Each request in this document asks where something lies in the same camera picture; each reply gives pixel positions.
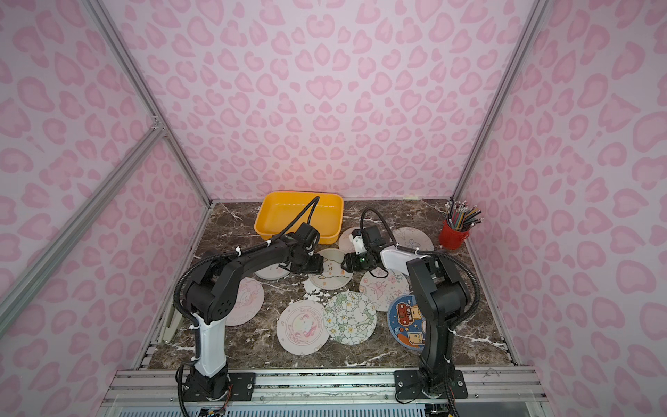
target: aluminum rail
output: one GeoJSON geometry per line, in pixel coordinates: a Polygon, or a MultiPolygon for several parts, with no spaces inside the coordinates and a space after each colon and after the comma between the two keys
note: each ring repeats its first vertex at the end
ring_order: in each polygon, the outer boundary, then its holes
{"type": "MultiPolygon", "coordinates": [[[[395,404],[394,371],[415,369],[261,369],[230,372],[257,374],[252,401],[237,404],[395,404]]],[[[464,374],[469,397],[457,399],[456,402],[547,400],[538,375],[531,366],[461,366],[457,369],[464,374]]],[[[120,371],[111,382],[102,407],[171,405],[177,398],[173,376],[173,370],[120,371]]],[[[433,404],[445,401],[437,399],[416,402],[433,404]]]]}

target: pink wallpaper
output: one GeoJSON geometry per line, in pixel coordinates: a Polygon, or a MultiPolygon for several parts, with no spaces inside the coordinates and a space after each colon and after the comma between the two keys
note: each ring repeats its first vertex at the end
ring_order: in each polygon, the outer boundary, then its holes
{"type": "Polygon", "coordinates": [[[0,340],[0,414],[93,414],[127,369],[203,215],[158,143],[0,340]]]}
{"type": "Polygon", "coordinates": [[[667,415],[666,15],[557,1],[467,192],[482,271],[559,416],[667,415]]]}
{"type": "Polygon", "coordinates": [[[106,1],[219,199],[450,195],[532,0],[106,1]]]}
{"type": "Polygon", "coordinates": [[[0,299],[147,131],[76,0],[0,5],[0,299]]]}

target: brown marble tabletop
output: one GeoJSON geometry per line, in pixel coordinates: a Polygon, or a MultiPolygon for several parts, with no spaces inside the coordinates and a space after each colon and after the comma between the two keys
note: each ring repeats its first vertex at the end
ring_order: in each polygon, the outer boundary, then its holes
{"type": "MultiPolygon", "coordinates": [[[[361,211],[375,207],[393,230],[410,226],[426,233],[435,248],[441,248],[438,234],[442,229],[445,200],[378,200],[345,201],[341,232],[357,226],[361,211]]],[[[209,249],[232,250],[262,242],[253,225],[260,203],[219,203],[199,243],[196,256],[209,249]]],[[[317,250],[337,248],[338,244],[319,245],[317,250]]],[[[474,267],[465,246],[453,251],[472,270],[474,267]]],[[[307,276],[290,274],[278,281],[256,278],[264,288],[264,304],[249,322],[226,329],[225,353],[230,369],[249,368],[339,368],[346,366],[404,367],[418,366],[418,352],[402,347],[390,334],[387,314],[378,312],[378,324],[365,342],[346,346],[329,339],[324,347],[308,356],[286,352],[278,342],[275,327],[290,302],[311,298],[326,304],[343,291],[358,291],[363,274],[355,273],[352,281],[339,290],[308,294],[303,282],[307,276]]],[[[161,343],[153,354],[149,368],[176,369],[193,354],[194,336],[184,322],[170,343],[161,343]]],[[[475,316],[461,324],[454,339],[454,361],[457,365],[507,365],[510,357],[493,319],[485,295],[475,316]]]]}

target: metal bar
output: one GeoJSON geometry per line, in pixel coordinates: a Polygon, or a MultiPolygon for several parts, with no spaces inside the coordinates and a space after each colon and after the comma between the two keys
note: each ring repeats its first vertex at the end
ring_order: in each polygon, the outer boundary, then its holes
{"type": "Polygon", "coordinates": [[[82,0],[82,2],[100,30],[102,37],[106,40],[114,56],[116,56],[116,59],[127,75],[129,82],[134,86],[143,105],[148,112],[152,114],[155,121],[162,123],[167,128],[167,143],[176,156],[176,160],[183,168],[183,171],[185,171],[186,176],[197,190],[200,198],[206,205],[209,205],[211,203],[211,197],[197,175],[197,172],[185,156],[183,148],[178,143],[173,130],[169,126],[167,119],[164,117],[164,114],[162,114],[155,96],[148,87],[148,83],[141,75],[139,66],[128,51],[128,48],[120,35],[120,32],[118,32],[118,28],[116,28],[106,6],[104,6],[102,0],[82,0]]]}
{"type": "Polygon", "coordinates": [[[548,7],[551,5],[552,0],[536,0],[533,3],[530,12],[528,13],[528,18],[524,24],[524,28],[519,36],[519,41],[516,43],[514,50],[512,52],[511,58],[507,64],[507,69],[503,74],[496,94],[491,101],[491,106],[484,116],[482,122],[482,127],[475,138],[474,145],[470,151],[470,155],[466,160],[464,165],[461,178],[459,179],[456,187],[454,188],[454,199],[461,199],[463,191],[466,188],[466,184],[472,175],[472,172],[475,168],[475,164],[479,159],[479,156],[484,149],[484,146],[493,130],[493,126],[498,119],[498,116],[502,112],[503,105],[507,101],[507,97],[510,95],[510,90],[512,85],[516,80],[521,67],[530,52],[530,48],[535,41],[535,38],[538,35],[540,27],[544,22],[544,18],[547,14],[548,7]]]}
{"type": "MultiPolygon", "coordinates": [[[[265,375],[276,375],[276,374],[293,374],[293,375],[302,375],[302,374],[394,374],[395,371],[414,371],[418,368],[262,368],[262,369],[233,369],[229,372],[254,372],[258,376],[265,375]]],[[[461,365],[457,366],[456,369],[461,370],[463,374],[467,377],[470,374],[486,374],[486,373],[499,373],[499,374],[534,374],[535,368],[532,366],[466,366],[461,365]]],[[[141,378],[158,378],[161,376],[173,377],[175,370],[151,370],[147,371],[118,371],[116,372],[116,378],[131,378],[131,377],[141,377],[141,378]]]]}
{"type": "MultiPolygon", "coordinates": [[[[181,265],[176,269],[178,271],[178,274],[174,275],[174,278],[172,278],[171,284],[169,285],[169,287],[167,288],[167,292],[165,293],[165,297],[162,300],[159,309],[157,310],[159,312],[165,312],[167,310],[167,307],[171,305],[171,294],[173,293],[173,288],[176,285],[176,281],[189,267],[190,261],[192,260],[192,256],[197,250],[197,246],[199,245],[199,241],[204,233],[204,229],[206,228],[208,219],[211,217],[211,211],[212,211],[212,209],[208,206],[203,207],[203,209],[205,210],[205,212],[201,217],[199,225],[197,226],[197,231],[190,239],[190,250],[188,251],[187,255],[183,257],[183,260],[181,260],[181,265]]],[[[150,364],[151,362],[151,356],[149,356],[149,350],[151,349],[150,346],[151,343],[156,339],[157,337],[156,332],[160,331],[161,323],[162,320],[164,320],[164,318],[165,314],[162,313],[161,315],[158,316],[157,320],[154,320],[153,323],[151,323],[151,331],[146,333],[146,337],[142,342],[141,349],[139,349],[139,352],[143,352],[143,354],[137,355],[132,365],[133,369],[139,369],[142,366],[148,366],[150,364]]]]}
{"type": "Polygon", "coordinates": [[[123,161],[109,174],[85,204],[60,229],[58,236],[45,248],[43,254],[17,279],[16,285],[0,303],[0,338],[39,293],[53,271],[79,243],[79,239],[113,200],[136,168],[148,156],[164,130],[158,123],[146,133],[123,161]]]}
{"type": "Polygon", "coordinates": [[[496,301],[496,296],[493,292],[491,292],[491,288],[484,279],[483,275],[480,273],[482,269],[480,267],[481,263],[480,257],[477,254],[477,249],[475,249],[475,245],[468,240],[466,240],[466,247],[468,248],[468,253],[470,254],[472,264],[475,267],[478,276],[480,277],[480,285],[482,286],[482,291],[484,291],[486,295],[486,301],[489,305],[489,309],[491,310],[491,315],[496,322],[496,326],[498,327],[498,332],[502,335],[504,339],[503,342],[505,343],[505,346],[507,346],[507,350],[510,351],[510,358],[512,359],[512,363],[519,364],[519,353],[517,352],[514,341],[512,340],[512,336],[508,331],[507,324],[505,324],[505,319],[503,319],[502,314],[500,313],[498,302],[496,301]]]}
{"type": "MultiPolygon", "coordinates": [[[[415,368],[245,370],[257,374],[255,389],[251,403],[238,404],[395,404],[394,371],[411,369],[415,368]]],[[[457,402],[547,400],[531,366],[462,366],[460,369],[466,379],[469,397],[457,402]]],[[[102,406],[165,406],[172,405],[175,398],[173,371],[121,371],[112,381],[102,406]]],[[[222,405],[217,402],[196,404],[222,405]]]]}

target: round coaster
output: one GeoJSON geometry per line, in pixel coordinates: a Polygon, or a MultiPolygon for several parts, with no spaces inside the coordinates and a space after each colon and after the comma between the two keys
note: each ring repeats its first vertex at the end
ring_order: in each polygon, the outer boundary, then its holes
{"type": "Polygon", "coordinates": [[[354,252],[354,245],[352,245],[352,242],[350,241],[350,235],[352,234],[352,230],[358,228],[359,227],[349,228],[340,234],[340,237],[338,238],[338,248],[343,251],[344,254],[354,252]]]}
{"type": "Polygon", "coordinates": [[[345,253],[340,249],[323,249],[318,252],[324,258],[324,272],[322,274],[308,274],[308,279],[314,286],[323,290],[337,290],[343,288],[352,279],[351,272],[343,271],[340,263],[345,253]]]}
{"type": "Polygon", "coordinates": [[[400,228],[394,232],[399,245],[410,249],[433,250],[433,242],[421,230],[415,228],[400,228]]]}
{"type": "Polygon", "coordinates": [[[373,302],[359,292],[335,295],[324,308],[324,326],[336,342],[353,345],[365,342],[378,323],[373,302]]]}
{"type": "Polygon", "coordinates": [[[276,281],[280,278],[286,277],[289,275],[289,271],[278,266],[279,264],[274,264],[266,268],[262,268],[255,273],[255,275],[263,280],[267,281],[276,281]]]}
{"type": "Polygon", "coordinates": [[[311,300],[290,304],[278,319],[278,341],[291,354],[303,356],[317,352],[329,339],[324,327],[324,307],[311,300]]]}
{"type": "Polygon", "coordinates": [[[239,283],[236,304],[227,315],[226,326],[238,326],[246,323],[259,312],[264,303],[264,289],[252,278],[244,278],[239,283]]]}
{"type": "Polygon", "coordinates": [[[400,272],[387,270],[389,273],[387,275],[387,272],[380,268],[372,272],[373,274],[366,272],[362,277],[359,282],[359,292],[365,294],[373,302],[377,311],[386,312],[392,301],[410,292],[408,279],[400,272]]]}
{"type": "Polygon", "coordinates": [[[387,323],[398,343],[411,350],[424,350],[426,319],[417,307],[415,296],[396,298],[387,312],[387,323]]]}

